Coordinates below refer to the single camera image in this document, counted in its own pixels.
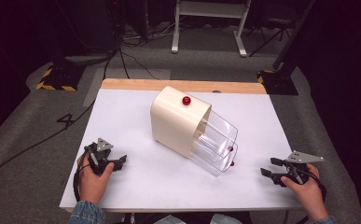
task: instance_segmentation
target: person's left hand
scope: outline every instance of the person's left hand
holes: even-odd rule
[[[108,178],[113,172],[114,163],[110,162],[105,167],[102,175],[98,176],[90,168],[89,157],[90,153],[87,153],[84,161],[81,162],[81,167],[84,168],[79,174],[80,201],[88,201],[97,204],[104,195]]]

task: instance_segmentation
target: white tabletop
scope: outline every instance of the white tabletop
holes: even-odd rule
[[[102,137],[114,145],[109,159],[128,155],[111,175],[99,206],[114,212],[269,210],[300,207],[288,188],[273,185],[260,168],[285,173],[270,158],[285,159],[291,149],[269,95],[189,92],[238,129],[235,165],[214,177],[194,161],[153,140],[150,107],[159,91],[100,89],[79,147]],[[73,175],[61,208],[76,205]]]

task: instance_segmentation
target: sleeve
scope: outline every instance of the sleeve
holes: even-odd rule
[[[338,224],[339,222],[333,217],[329,216],[317,221],[314,221],[312,224]]]
[[[68,224],[104,224],[104,211],[94,203],[80,201],[69,218]]]

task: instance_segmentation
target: red knob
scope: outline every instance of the red knob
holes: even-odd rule
[[[188,96],[183,97],[183,105],[189,105],[191,104],[191,98]]]

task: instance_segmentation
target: clear plastic container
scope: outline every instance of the clear plastic container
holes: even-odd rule
[[[238,130],[214,111],[202,119],[192,142],[191,159],[212,175],[226,172],[236,156]]]

